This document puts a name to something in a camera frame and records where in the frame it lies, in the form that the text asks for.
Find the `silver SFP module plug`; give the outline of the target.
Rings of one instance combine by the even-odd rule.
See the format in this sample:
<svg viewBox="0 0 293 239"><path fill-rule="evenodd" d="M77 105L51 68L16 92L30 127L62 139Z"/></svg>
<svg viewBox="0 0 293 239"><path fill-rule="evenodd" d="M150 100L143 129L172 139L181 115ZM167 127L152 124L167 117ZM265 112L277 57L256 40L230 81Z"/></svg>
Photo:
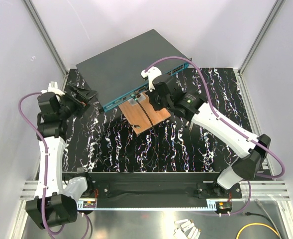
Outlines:
<svg viewBox="0 0 293 239"><path fill-rule="evenodd" d="M139 95L137 96L137 100L139 100L139 101L143 101L143 100L145 100L145 99L146 99L146 97L145 97L144 94L139 94Z"/></svg>

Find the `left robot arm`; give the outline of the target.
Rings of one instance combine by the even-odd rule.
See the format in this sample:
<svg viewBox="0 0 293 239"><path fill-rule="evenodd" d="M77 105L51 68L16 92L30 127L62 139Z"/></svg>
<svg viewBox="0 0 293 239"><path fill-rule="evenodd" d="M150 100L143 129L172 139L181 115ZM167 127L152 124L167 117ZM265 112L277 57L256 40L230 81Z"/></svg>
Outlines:
<svg viewBox="0 0 293 239"><path fill-rule="evenodd" d="M77 220L77 202L94 193L94 184L87 172L73 176L63 186L62 158L66 147L67 120L81 117L89 108L96 91L67 84L63 92L57 82L36 93L40 112L37 125L26 122L35 130L40 148L39 179L33 200L26 202L26 212L42 230L51 235L51 227L63 226Z"/></svg>

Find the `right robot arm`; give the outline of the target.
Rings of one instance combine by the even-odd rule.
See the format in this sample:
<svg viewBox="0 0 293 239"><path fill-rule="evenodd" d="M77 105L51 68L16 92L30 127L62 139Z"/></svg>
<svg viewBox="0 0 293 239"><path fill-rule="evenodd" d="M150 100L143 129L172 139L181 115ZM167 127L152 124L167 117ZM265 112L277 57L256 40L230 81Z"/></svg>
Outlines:
<svg viewBox="0 0 293 239"><path fill-rule="evenodd" d="M238 156L235 162L221 171L213 184L216 196L225 197L236 183L255 178L267 156L266 150L271 143L269 136L246 131L211 107L198 92L184 92L174 76L151 75L148 83L147 95L154 110L167 109L175 116L205 128Z"/></svg>

